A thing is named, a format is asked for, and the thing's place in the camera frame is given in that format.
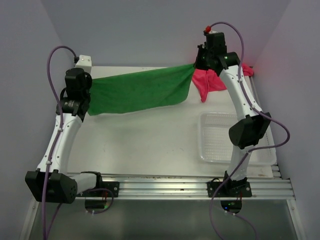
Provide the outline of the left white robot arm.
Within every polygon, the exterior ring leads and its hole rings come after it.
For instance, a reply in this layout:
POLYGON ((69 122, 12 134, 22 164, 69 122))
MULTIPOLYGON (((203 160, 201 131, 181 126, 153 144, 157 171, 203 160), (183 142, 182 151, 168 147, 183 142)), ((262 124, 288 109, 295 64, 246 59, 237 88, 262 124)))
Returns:
POLYGON ((65 73, 65 84, 47 150, 36 170, 28 171, 25 176, 25 182, 38 202, 71 204, 80 193, 87 191, 96 197, 104 190, 99 172, 67 175, 72 146, 90 106, 92 77, 82 68, 71 68, 65 73))

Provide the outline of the green towel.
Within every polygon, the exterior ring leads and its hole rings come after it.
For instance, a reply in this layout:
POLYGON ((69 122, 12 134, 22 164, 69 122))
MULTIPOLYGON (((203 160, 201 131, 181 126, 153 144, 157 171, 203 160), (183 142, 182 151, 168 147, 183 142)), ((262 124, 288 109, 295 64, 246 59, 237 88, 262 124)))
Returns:
POLYGON ((184 102, 195 68, 192 64, 96 78, 88 114, 125 114, 184 102))

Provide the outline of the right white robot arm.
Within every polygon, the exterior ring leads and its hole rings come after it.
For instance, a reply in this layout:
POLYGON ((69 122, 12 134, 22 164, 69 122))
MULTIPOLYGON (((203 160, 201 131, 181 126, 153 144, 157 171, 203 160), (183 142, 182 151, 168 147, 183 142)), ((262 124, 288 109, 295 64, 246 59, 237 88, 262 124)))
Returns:
POLYGON ((253 106, 254 97, 249 91, 242 64, 235 52, 227 50, 225 35, 212 30, 204 31, 206 41, 198 45, 195 68, 213 70, 222 80, 235 107, 237 123, 228 131, 233 145, 231 160, 223 181, 207 183, 211 197, 252 196, 247 178, 251 153, 265 135, 270 124, 270 114, 253 106))

